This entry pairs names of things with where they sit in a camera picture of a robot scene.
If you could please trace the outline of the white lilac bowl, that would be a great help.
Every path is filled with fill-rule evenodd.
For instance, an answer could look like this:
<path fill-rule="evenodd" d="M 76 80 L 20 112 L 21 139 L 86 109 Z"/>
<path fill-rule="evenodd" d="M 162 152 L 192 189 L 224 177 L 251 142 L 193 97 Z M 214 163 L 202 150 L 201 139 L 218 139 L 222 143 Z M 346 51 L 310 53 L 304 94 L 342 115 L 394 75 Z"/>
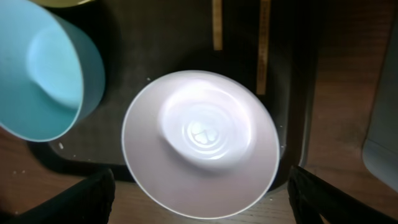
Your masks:
<path fill-rule="evenodd" d="M 186 70 L 143 88 L 126 111 L 124 160 L 156 203 L 196 219 L 233 216 L 269 191 L 279 167 L 275 124 L 242 84 Z"/>

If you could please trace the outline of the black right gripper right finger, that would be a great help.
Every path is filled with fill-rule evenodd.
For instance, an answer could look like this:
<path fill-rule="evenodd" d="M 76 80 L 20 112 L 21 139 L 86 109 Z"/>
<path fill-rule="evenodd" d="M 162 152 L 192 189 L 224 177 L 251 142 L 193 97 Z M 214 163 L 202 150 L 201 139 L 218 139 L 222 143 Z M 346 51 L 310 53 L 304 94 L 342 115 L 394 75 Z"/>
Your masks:
<path fill-rule="evenodd" d="M 287 190 L 297 223 L 395 224 L 395 220 L 342 192 L 299 166 L 289 172 Z"/>

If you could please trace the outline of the wooden chopstick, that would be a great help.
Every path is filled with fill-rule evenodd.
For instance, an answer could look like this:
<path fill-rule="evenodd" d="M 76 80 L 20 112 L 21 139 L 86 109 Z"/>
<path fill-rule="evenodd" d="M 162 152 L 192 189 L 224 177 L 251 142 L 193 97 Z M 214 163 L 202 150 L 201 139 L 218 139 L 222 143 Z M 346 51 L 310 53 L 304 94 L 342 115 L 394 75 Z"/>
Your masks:
<path fill-rule="evenodd" d="M 222 0 L 212 0 L 212 28 L 213 28 L 213 49 L 223 49 L 223 13 Z"/>
<path fill-rule="evenodd" d="M 266 94 L 271 0 L 260 0 L 256 94 Z"/>

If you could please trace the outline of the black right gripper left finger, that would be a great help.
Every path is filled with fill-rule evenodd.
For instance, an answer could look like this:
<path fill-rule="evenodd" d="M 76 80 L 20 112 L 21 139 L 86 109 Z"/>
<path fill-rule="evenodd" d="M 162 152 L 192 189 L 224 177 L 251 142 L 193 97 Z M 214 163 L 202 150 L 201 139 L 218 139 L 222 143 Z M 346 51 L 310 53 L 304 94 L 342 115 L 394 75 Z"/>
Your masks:
<path fill-rule="evenodd" d="M 113 172 L 103 169 L 39 206 L 9 219 L 9 223 L 107 224 L 115 188 Z"/>

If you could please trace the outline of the blue bowl with rice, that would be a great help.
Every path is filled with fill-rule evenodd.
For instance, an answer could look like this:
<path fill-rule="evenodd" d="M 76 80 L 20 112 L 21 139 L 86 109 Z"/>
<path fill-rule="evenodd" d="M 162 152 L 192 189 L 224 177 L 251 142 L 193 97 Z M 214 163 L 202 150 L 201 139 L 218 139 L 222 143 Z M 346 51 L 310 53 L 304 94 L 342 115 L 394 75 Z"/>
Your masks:
<path fill-rule="evenodd" d="M 99 105 L 100 52 L 77 26 L 25 0 L 1 0 L 1 127 L 33 142 L 67 133 Z"/>

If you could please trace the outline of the yellow plate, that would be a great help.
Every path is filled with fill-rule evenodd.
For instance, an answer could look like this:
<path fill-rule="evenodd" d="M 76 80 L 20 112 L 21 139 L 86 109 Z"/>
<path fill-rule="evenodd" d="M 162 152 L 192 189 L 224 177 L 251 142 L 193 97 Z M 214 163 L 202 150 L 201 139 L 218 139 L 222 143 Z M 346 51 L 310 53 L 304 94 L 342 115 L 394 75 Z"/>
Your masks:
<path fill-rule="evenodd" d="M 64 7 L 79 6 L 89 2 L 93 2 L 95 0 L 31 0 L 31 1 L 45 7 L 64 8 Z"/>

